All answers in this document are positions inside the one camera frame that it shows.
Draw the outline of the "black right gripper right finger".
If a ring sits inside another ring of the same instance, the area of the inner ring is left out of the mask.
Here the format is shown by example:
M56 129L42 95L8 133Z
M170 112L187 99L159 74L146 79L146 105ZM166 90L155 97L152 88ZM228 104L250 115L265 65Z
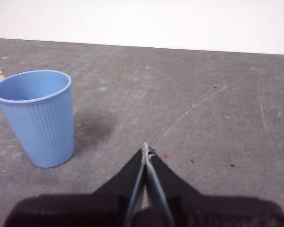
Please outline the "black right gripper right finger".
M143 153L153 205L175 227L284 227L284 212L256 197L213 196L198 192L176 175L144 143Z

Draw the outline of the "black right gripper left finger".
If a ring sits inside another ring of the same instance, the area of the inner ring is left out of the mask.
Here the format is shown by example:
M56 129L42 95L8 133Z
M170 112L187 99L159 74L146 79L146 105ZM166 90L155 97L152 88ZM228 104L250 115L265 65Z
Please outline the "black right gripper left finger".
M6 227L120 227L142 166L142 150L93 193L44 194L13 208Z

